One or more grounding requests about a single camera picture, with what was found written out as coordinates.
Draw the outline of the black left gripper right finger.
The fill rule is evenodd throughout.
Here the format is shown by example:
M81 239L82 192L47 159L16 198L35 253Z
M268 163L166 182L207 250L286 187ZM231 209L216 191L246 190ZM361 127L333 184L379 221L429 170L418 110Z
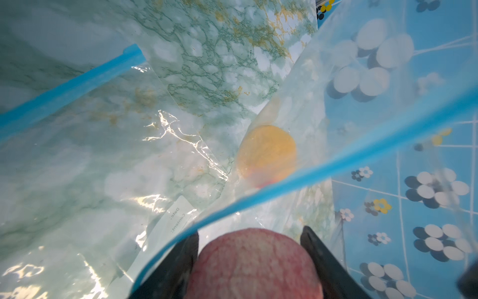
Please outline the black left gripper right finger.
M304 226L300 244L314 263L325 299L371 299L309 226Z

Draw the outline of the pink fuzzy peach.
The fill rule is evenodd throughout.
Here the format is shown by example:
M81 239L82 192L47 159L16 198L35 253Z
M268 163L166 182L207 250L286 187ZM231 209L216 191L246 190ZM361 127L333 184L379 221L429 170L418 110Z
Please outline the pink fuzzy peach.
M200 252L187 299L321 299L314 263L295 240L266 229L218 237Z

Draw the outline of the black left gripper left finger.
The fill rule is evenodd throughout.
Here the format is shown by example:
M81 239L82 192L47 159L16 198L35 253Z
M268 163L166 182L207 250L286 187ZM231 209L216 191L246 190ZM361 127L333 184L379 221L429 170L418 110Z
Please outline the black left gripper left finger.
M198 258L199 234L195 232L173 247L153 273L129 297L131 299L182 299Z

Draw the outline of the yellow round peach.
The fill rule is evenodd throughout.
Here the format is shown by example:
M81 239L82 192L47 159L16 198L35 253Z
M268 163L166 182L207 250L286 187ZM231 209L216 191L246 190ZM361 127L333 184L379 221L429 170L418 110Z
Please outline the yellow round peach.
M297 155L296 142L288 132L273 125L262 125L243 139L235 162L241 178L256 188L263 188L292 175L296 171Z

